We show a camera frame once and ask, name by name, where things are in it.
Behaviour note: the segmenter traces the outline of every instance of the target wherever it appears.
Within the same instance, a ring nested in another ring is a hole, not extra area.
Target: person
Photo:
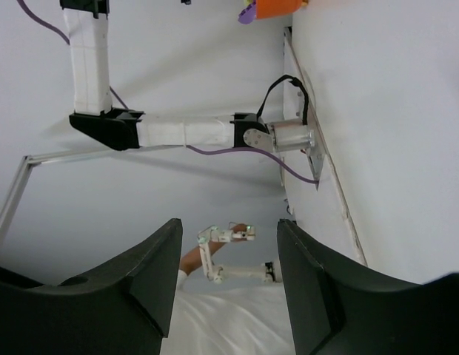
[[[234,232],[245,231],[238,224]],[[210,242],[213,255],[225,243]],[[289,312],[282,283],[191,294],[185,279],[201,267],[198,247],[181,258],[169,337],[161,355],[294,355]],[[280,263],[274,262],[276,281]]]

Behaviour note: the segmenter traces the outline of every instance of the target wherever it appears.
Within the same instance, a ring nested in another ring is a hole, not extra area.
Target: metal pole
[[[131,152],[153,152],[175,147],[177,146],[149,146],[147,148],[141,148]],[[17,169],[17,173],[14,176],[14,180],[10,185],[9,191],[7,192],[6,200],[2,206],[0,214],[0,251],[34,167],[49,163],[65,163],[124,154],[127,154],[127,152],[117,152],[109,148],[97,148],[82,150],[79,152],[68,151],[36,156],[26,155],[23,157]]]

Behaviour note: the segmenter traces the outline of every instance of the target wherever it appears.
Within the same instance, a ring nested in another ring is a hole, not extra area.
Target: silver cylinder
[[[289,150],[312,148],[315,141],[313,130],[302,124],[299,118],[267,124],[275,139],[275,150],[287,152]]]

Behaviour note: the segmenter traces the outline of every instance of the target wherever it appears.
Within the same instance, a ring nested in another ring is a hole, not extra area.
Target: shirt sleeve
[[[185,271],[178,270],[177,275],[177,290],[181,291],[182,287],[184,286],[184,282],[187,279],[188,275],[185,274]]]

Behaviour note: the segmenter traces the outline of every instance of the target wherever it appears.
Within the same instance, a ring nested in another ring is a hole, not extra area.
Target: orange object
[[[256,0],[256,18],[269,18],[294,13],[309,0]]]

